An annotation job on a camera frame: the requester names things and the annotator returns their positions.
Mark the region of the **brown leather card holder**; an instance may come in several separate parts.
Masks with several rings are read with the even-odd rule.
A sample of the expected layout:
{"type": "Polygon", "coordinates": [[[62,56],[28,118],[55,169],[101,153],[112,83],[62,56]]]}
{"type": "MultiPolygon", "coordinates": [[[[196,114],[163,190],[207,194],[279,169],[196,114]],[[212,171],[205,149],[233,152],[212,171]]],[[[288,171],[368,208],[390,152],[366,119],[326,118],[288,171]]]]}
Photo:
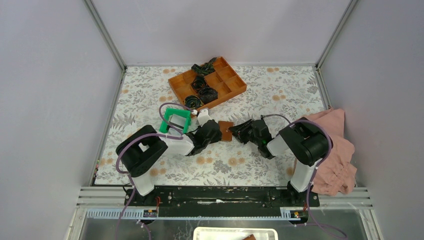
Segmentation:
{"type": "Polygon", "coordinates": [[[233,127],[234,123],[232,121],[219,121],[218,125],[221,132],[221,141],[231,142],[233,135],[229,128],[233,127]]]}

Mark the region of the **green plastic card box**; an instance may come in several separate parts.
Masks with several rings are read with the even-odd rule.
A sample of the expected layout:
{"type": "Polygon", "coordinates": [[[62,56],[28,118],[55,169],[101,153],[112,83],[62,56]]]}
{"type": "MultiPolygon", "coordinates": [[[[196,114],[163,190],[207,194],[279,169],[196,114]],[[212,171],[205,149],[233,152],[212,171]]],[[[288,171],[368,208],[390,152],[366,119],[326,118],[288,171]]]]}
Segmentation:
{"type": "Polygon", "coordinates": [[[167,108],[163,118],[184,134],[188,132],[191,125],[191,112],[189,110],[167,108]]]}

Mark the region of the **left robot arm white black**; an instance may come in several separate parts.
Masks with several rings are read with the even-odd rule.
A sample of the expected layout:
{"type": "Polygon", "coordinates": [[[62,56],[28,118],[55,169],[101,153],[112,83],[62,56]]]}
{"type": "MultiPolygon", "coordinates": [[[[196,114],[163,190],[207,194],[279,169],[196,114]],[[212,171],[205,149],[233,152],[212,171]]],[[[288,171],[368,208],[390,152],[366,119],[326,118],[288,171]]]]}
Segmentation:
{"type": "Polygon", "coordinates": [[[146,125],[116,148],[117,163],[125,166],[130,183],[137,191],[135,197],[142,205],[148,206],[155,200],[149,170],[163,155],[194,156],[222,139],[220,126],[209,116],[208,109],[195,113],[200,122],[194,131],[183,133],[183,129],[190,125],[190,116],[173,113],[164,118],[164,133],[146,125]]]}

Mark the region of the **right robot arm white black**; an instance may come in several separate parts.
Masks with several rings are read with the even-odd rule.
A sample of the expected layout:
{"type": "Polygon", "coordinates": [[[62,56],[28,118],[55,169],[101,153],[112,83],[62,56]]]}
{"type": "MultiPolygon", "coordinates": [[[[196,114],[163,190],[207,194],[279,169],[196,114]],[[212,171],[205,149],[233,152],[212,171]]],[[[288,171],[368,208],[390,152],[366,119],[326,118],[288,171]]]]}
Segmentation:
{"type": "Polygon", "coordinates": [[[265,118],[250,119],[228,130],[241,143],[251,142],[257,146],[262,157],[272,159],[290,150],[296,158],[296,168],[288,182],[287,201],[293,206],[301,205],[306,199],[306,191],[313,185],[318,166],[328,158],[333,148],[329,134],[317,123],[306,118],[294,122],[287,121],[274,137],[271,135],[265,118]]]}

